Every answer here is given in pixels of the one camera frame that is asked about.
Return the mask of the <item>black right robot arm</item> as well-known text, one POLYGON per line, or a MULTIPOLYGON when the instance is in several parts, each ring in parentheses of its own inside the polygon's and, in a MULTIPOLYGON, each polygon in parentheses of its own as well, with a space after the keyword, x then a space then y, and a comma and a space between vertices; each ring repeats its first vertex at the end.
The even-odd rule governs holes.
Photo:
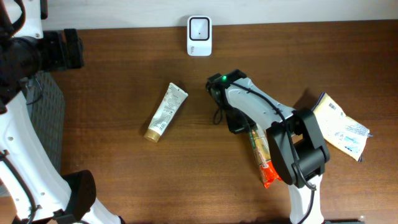
POLYGON ((330 153, 313 111, 279 103, 240 70, 209 77, 206 91, 231 133, 248 133, 255 126, 265 131, 272 165, 288 186, 290 222, 324 223, 320 183, 330 153))

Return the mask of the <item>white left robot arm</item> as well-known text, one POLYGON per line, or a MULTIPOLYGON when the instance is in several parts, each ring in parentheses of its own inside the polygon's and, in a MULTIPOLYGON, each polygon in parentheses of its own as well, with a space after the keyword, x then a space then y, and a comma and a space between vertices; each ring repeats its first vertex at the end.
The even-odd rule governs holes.
POLYGON ((57 172, 29 118, 29 80, 84 65, 77 31, 44 31, 47 16, 46 1, 1 2, 1 181, 17 210, 14 222, 122 224, 97 199, 90 171, 57 172))

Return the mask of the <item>white tube with gold cap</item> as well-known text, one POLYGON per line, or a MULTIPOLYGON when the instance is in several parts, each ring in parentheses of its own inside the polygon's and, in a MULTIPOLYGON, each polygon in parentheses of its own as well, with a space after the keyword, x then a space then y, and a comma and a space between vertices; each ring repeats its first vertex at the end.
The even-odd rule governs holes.
POLYGON ((152 117, 144 137, 149 141, 158 142, 187 96, 188 93, 180 87, 169 83, 165 96, 152 117))

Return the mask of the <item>orange spaghetti packet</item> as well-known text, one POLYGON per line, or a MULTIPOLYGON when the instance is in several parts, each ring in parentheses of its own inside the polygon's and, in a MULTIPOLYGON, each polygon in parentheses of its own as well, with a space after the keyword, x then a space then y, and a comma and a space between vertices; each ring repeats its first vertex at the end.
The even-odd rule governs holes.
POLYGON ((271 154, 264 130, 256 124, 250 130, 249 137, 251 140, 252 151, 259 168, 261 181, 266 189, 268 189, 275 180, 282 180, 276 172, 271 161, 271 154))

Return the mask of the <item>yellow white snack bag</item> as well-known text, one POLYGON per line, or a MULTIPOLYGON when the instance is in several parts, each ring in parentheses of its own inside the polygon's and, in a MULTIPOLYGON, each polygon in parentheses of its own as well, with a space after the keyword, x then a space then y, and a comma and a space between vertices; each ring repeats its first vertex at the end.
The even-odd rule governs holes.
POLYGON ((363 151, 370 130, 346 115, 343 109, 323 92, 312 108, 323 137, 331 145, 358 162, 363 161, 363 151))

